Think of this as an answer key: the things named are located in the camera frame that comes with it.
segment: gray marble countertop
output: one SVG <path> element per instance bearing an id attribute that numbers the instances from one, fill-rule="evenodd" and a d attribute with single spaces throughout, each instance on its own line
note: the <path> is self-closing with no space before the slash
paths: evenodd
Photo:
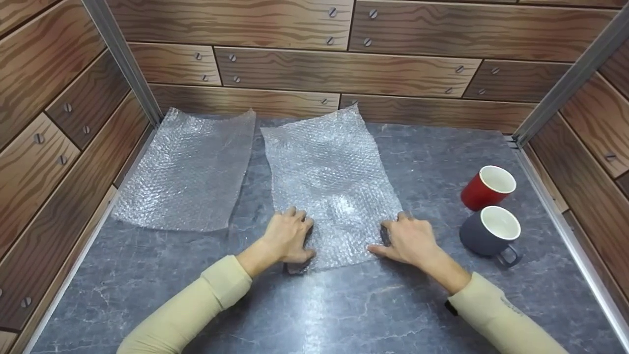
<path id="1" fill-rule="evenodd" d="M 402 206 L 434 226 L 438 243 L 570 353 L 622 353 L 620 342 L 501 134 L 368 124 Z M 520 220 L 522 262 L 505 270 L 470 254 L 458 228 L 459 192 L 483 165 L 511 171 L 502 206 Z M 273 214 L 270 169 L 257 130 L 230 227 L 211 233 L 146 230 L 108 219 L 33 353 L 115 353 L 145 317 L 210 264 L 254 242 Z M 189 353 L 496 353 L 443 306 L 445 292 L 388 260 L 309 273 L 276 265 L 186 348 Z"/>

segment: mug handle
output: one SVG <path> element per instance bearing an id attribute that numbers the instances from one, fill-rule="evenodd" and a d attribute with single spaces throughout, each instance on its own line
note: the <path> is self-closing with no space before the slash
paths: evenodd
<path id="1" fill-rule="evenodd" d="M 503 257 L 502 254 L 498 254 L 496 257 L 498 261 L 502 263 L 503 266 L 507 268 L 511 268 L 512 266 L 515 266 L 522 260 L 522 254 L 517 252 L 516 249 L 512 245 L 507 246 L 507 248 L 510 248 L 513 251 L 513 254 L 515 254 L 515 259 L 513 261 L 507 262 L 507 260 Z"/>

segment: gray mug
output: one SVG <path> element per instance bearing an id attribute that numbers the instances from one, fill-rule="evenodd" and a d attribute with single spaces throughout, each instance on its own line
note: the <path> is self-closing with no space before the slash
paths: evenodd
<path id="1" fill-rule="evenodd" d="M 522 259 L 522 254 L 511 244 L 520 232 L 520 223 L 513 214 L 492 205 L 468 217 L 459 229 L 459 237 L 470 251 L 481 256 L 497 257 L 500 263 L 510 268 Z M 515 254 L 513 261 L 507 261 L 502 255 L 507 248 Z"/>

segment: beige sleeve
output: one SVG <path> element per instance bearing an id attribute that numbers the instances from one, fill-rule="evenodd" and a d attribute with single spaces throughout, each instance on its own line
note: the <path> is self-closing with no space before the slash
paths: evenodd
<path id="1" fill-rule="evenodd" d="M 118 348 L 118 354 L 171 354 L 184 347 L 214 318 L 240 300 L 251 278 L 234 256 L 204 270 L 137 326 Z"/>
<path id="2" fill-rule="evenodd" d="M 548 333 L 477 273 L 450 303 L 476 331 L 502 354 L 567 354 Z"/>

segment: bubble wrap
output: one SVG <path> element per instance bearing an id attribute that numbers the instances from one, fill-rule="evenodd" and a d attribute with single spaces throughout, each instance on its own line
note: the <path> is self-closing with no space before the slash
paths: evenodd
<path id="1" fill-rule="evenodd" d="M 231 119 L 171 108 L 120 190 L 113 216 L 152 229 L 227 227 L 247 170 L 255 112 Z"/>
<path id="2" fill-rule="evenodd" d="M 306 247 L 317 256 L 307 269 L 375 259 L 366 245 L 382 242 L 380 221 L 394 218 L 402 206 L 357 106 L 262 128 L 262 135 L 275 209 L 296 205 L 314 219 Z"/>

